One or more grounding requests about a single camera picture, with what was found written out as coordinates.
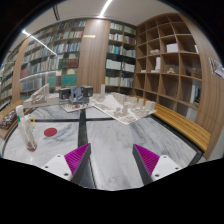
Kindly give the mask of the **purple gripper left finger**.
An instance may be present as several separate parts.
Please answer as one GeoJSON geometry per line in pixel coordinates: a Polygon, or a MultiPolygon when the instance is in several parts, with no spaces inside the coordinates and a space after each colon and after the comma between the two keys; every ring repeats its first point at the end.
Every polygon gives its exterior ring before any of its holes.
{"type": "Polygon", "coordinates": [[[94,188],[95,183],[90,166],[91,144],[88,143],[66,155],[56,154],[42,169],[68,180],[76,185],[94,188]]]}

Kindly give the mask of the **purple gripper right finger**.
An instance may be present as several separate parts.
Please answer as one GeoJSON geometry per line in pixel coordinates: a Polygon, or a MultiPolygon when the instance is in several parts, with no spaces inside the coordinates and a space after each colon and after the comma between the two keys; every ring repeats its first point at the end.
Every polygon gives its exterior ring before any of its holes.
{"type": "Polygon", "coordinates": [[[168,155],[158,156],[152,151],[137,144],[133,145],[132,154],[137,163],[144,185],[181,170],[181,167],[179,167],[168,155]]]}

